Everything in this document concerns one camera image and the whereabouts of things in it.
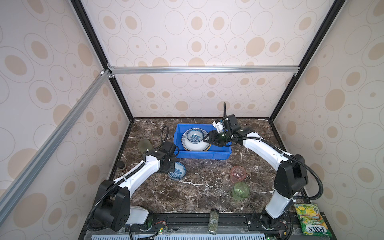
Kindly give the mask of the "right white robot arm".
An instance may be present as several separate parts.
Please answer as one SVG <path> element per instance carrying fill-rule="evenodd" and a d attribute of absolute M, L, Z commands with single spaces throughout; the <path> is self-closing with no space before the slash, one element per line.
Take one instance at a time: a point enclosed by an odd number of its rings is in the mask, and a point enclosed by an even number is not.
<path fill-rule="evenodd" d="M 278 219 L 297 199 L 313 201 L 323 195 L 322 180 L 305 163 L 303 156 L 285 152 L 251 128 L 241 127 L 235 115 L 225 115 L 215 120 L 213 127 L 214 130 L 203 137 L 204 142 L 217 147 L 225 147 L 228 143 L 239 144 L 259 155 L 277 171 L 274 180 L 275 191 L 262 213 L 264 219 Z M 319 188 L 318 192 L 311 197 L 299 195 L 309 182 L 308 174 L 314 177 Z"/>

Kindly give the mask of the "pink glass cup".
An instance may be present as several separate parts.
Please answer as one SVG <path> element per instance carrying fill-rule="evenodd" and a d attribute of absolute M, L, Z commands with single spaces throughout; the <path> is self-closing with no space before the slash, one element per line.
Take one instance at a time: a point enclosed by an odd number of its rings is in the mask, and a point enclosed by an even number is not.
<path fill-rule="evenodd" d="M 231 169 L 230 180 L 234 184 L 242 182 L 246 178 L 246 176 L 247 176 L 247 172 L 241 166 L 234 166 Z"/>

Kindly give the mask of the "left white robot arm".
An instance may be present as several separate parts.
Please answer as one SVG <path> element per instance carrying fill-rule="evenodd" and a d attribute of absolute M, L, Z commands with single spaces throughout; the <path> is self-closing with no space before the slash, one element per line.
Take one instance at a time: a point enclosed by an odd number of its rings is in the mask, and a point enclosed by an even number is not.
<path fill-rule="evenodd" d="M 160 147 L 146 150 L 143 159 L 128 173 L 113 181 L 103 181 L 86 218 L 87 230 L 97 232 L 111 229 L 117 232 L 126 225 L 144 225 L 148 228 L 152 221 L 150 211 L 131 206 L 131 197 L 154 173 L 173 172 L 175 152 L 179 150 L 174 143 L 165 141 Z"/>

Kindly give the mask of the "black striped rim plate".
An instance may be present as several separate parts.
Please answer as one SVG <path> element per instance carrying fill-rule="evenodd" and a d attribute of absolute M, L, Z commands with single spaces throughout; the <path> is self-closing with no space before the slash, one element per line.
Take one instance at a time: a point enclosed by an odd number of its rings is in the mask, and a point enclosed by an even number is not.
<path fill-rule="evenodd" d="M 183 147 L 187 150 L 187 151 L 191 151 L 191 152 L 203 152 L 203 151 L 207 151 L 209 148 L 210 148 L 210 144 L 209 143 L 206 143 L 204 141 L 200 142 L 200 143 L 197 143 L 197 144 L 193 144 L 191 142 L 189 142 L 187 140 L 187 132 L 189 130 L 187 130 L 183 135 L 182 135 L 182 138 L 181 138 L 181 141 L 182 141 L 182 145 Z"/>

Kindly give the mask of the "blue floral ceramic bowl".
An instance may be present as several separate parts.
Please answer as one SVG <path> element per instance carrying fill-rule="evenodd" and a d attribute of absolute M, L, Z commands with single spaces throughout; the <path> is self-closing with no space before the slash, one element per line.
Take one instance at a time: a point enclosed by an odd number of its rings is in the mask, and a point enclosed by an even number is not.
<path fill-rule="evenodd" d="M 193 128 L 187 132 L 187 140 L 193 144 L 197 144 L 203 141 L 205 133 L 202 129 Z"/>

